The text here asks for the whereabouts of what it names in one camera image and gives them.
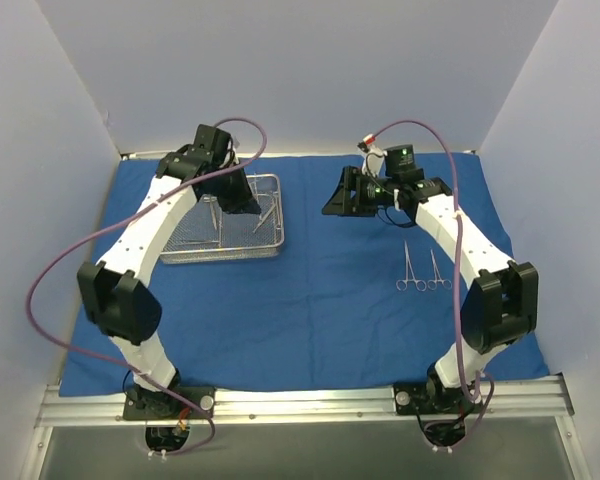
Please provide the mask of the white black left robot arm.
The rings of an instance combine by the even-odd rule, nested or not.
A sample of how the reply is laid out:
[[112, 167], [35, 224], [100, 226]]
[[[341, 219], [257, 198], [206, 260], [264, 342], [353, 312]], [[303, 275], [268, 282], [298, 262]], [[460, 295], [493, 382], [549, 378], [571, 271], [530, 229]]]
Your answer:
[[158, 334], [162, 307], [150, 292], [156, 263], [184, 216], [204, 196], [227, 214], [258, 214], [261, 208], [223, 124], [201, 124], [193, 140], [160, 161], [148, 191], [122, 233], [97, 261], [84, 263], [77, 281], [87, 318], [119, 349], [146, 408], [159, 419], [182, 405], [178, 371]]

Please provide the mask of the steel mesh instrument tray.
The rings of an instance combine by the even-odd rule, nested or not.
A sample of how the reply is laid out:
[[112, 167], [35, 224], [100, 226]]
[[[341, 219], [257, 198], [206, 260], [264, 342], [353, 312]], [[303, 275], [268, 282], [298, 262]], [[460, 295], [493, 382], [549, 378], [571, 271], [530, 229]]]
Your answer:
[[[181, 219], [160, 260], [165, 264], [192, 264], [278, 255], [285, 241], [279, 178], [269, 173], [249, 175], [247, 180], [261, 206], [260, 215], [226, 215], [221, 211], [221, 226], [216, 232], [206, 203], [206, 199], [212, 196], [205, 196]], [[256, 233], [252, 233], [258, 220], [273, 205], [276, 206], [274, 213]], [[218, 240], [220, 244], [215, 248], [191, 248], [191, 245], [182, 245], [186, 240]]]

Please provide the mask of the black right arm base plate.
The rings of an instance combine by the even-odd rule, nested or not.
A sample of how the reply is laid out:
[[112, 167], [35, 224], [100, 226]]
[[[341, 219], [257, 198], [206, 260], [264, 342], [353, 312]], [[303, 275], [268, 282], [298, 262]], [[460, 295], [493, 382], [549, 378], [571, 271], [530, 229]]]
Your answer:
[[392, 385], [397, 415], [462, 415], [476, 413], [482, 403], [466, 399], [460, 388], [434, 386], [430, 382], [397, 382]]

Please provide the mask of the blue surgical drape cloth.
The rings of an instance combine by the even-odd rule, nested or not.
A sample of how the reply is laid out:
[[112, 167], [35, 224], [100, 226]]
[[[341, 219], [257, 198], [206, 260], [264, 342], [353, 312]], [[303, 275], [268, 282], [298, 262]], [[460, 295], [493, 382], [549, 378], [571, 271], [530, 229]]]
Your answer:
[[271, 258], [158, 263], [158, 328], [184, 383], [231, 390], [368, 388], [419, 381], [454, 339], [452, 294], [396, 289], [407, 241], [417, 278], [453, 266], [424, 231], [378, 218], [325, 216], [358, 155], [262, 158], [281, 183], [285, 241]]

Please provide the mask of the steel hemostat clamp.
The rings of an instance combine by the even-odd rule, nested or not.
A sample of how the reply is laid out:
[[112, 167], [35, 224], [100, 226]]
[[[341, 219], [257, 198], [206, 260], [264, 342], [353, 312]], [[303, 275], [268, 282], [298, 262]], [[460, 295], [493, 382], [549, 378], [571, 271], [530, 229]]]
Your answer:
[[426, 281], [427, 288], [432, 291], [435, 291], [438, 288], [451, 290], [453, 287], [452, 281], [442, 276], [438, 266], [437, 258], [433, 250], [430, 250], [430, 260], [432, 268], [432, 278]]
[[410, 287], [413, 287], [418, 292], [424, 292], [427, 290], [426, 282], [422, 279], [419, 279], [415, 275], [415, 270], [413, 268], [409, 246], [407, 241], [403, 242], [403, 250], [404, 250], [404, 265], [405, 272], [401, 279], [398, 279], [395, 283], [396, 289], [400, 292], [407, 291]]

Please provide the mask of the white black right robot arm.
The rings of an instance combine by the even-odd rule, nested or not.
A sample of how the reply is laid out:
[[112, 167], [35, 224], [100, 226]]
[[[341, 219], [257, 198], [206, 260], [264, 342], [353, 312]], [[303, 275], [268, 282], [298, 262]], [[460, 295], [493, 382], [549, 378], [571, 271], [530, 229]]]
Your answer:
[[460, 397], [475, 402], [486, 365], [537, 325], [539, 275], [496, 247], [458, 204], [456, 185], [428, 177], [412, 146], [381, 150], [361, 143], [366, 157], [346, 166], [324, 205], [325, 215], [372, 217], [382, 207], [404, 212], [452, 260], [453, 278], [468, 292], [454, 298], [455, 340], [427, 374], [424, 400], [444, 413]]

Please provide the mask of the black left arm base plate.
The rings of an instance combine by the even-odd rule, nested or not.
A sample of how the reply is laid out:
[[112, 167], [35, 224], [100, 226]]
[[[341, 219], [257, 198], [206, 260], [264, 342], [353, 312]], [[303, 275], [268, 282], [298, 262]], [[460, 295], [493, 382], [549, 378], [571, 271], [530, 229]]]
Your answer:
[[[174, 391], [205, 413], [213, 413], [215, 388], [176, 386]], [[122, 418], [126, 421], [177, 420], [181, 411], [186, 408], [182, 401], [164, 392], [154, 392], [139, 386], [127, 389], [125, 395]]]

